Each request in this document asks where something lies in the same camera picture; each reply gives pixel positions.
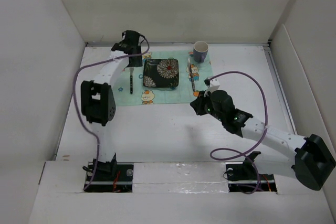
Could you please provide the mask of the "silver fork with patterned handle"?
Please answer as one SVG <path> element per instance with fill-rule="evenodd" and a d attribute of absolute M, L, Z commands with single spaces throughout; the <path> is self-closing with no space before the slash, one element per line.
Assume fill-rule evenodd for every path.
<path fill-rule="evenodd" d="M 130 67 L 130 94 L 133 94 L 133 72 L 134 72 L 134 68 Z"/>

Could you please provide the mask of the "green cartoon print cloth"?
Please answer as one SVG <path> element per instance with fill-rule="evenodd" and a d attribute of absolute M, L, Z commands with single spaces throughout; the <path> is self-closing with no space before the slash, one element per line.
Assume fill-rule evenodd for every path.
<path fill-rule="evenodd" d="M 179 85 L 171 88 L 147 88 L 143 86 L 143 68 L 146 59 L 169 59 L 178 60 Z M 187 60 L 190 58 L 196 91 L 193 92 L 190 75 L 187 69 Z M 112 91 L 117 106 L 135 106 L 151 104 L 175 104 L 190 103 L 197 98 L 200 91 L 206 89 L 204 80 L 213 75 L 212 63 L 207 56 L 203 63 L 194 60 L 193 52 L 188 50 L 178 51 L 155 51 L 142 56 L 143 66 L 135 67 L 133 72 L 133 94 L 130 94 L 130 70 L 123 69 L 115 82 Z"/>

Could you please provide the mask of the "black floral rectangular plate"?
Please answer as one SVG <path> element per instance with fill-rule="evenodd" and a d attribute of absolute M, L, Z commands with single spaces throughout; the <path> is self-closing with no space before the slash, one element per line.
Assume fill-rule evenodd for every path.
<path fill-rule="evenodd" d="M 147 88 L 171 88 L 179 85 L 179 63 L 177 59 L 146 59 L 142 83 Z"/>

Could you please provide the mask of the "knife with patterned handle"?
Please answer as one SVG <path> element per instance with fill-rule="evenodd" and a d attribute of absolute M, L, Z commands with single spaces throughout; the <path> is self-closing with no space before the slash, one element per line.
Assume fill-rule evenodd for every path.
<path fill-rule="evenodd" d="M 188 60 L 187 60 L 187 69 L 188 69 L 188 74 L 190 75 L 190 82 L 191 82 L 191 85 L 192 85 L 192 90 L 193 90 L 193 92 L 195 92 L 196 87 L 195 87 L 194 76 L 193 76 L 193 72 L 192 72 L 190 58 L 188 58 Z"/>

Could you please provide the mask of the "purple cup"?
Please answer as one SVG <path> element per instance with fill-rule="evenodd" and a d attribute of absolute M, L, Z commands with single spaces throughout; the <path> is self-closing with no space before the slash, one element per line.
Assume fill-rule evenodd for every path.
<path fill-rule="evenodd" d="M 208 44 L 204 41 L 197 41 L 193 47 L 193 57 L 198 63 L 203 63 L 208 53 Z"/>

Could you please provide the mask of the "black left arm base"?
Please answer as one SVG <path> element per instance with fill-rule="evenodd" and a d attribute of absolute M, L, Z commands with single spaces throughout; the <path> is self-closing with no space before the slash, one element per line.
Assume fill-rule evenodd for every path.
<path fill-rule="evenodd" d="M 113 172 L 97 170 L 90 183 L 93 164 L 83 166 L 86 172 L 84 192 L 86 193 L 131 193 L 133 187 L 134 164 L 117 163 Z"/>

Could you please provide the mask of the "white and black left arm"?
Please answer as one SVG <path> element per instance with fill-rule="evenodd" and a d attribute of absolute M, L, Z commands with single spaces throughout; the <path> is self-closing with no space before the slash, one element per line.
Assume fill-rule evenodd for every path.
<path fill-rule="evenodd" d="M 117 175 L 110 123 L 117 108 L 112 87 L 123 69 L 142 66 L 142 37 L 137 31 L 124 31 L 122 40 L 113 45 L 107 60 L 89 65 L 101 65 L 100 71 L 92 80 L 81 83 L 81 113 L 89 122 L 93 135 L 98 138 L 98 155 L 93 160 L 92 167 L 86 168 L 86 171 L 99 172 L 105 180 L 112 180 Z"/>

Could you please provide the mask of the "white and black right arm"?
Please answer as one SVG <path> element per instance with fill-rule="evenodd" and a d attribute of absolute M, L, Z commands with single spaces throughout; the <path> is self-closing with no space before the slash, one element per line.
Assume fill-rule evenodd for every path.
<path fill-rule="evenodd" d="M 227 178 L 232 182 L 277 174 L 295 178 L 305 187 L 319 191 L 335 169 L 335 159 L 321 137 L 294 135 L 266 126 L 235 108 L 226 91 L 202 91 L 190 105 L 197 115 L 209 114 L 219 120 L 226 131 L 260 142 L 283 155 L 276 158 L 258 150 L 248 152 L 243 162 L 226 166 Z"/>

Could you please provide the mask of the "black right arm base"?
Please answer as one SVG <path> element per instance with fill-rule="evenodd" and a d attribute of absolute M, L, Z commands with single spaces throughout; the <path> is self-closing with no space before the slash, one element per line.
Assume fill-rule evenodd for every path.
<path fill-rule="evenodd" d="M 250 194 L 256 188 L 257 192 L 277 192 L 273 174 L 259 174 L 259 182 L 256 170 L 250 161 L 254 161 L 261 152 L 253 151 L 242 162 L 228 162 L 223 178 L 228 181 L 230 193 L 240 192 Z"/>

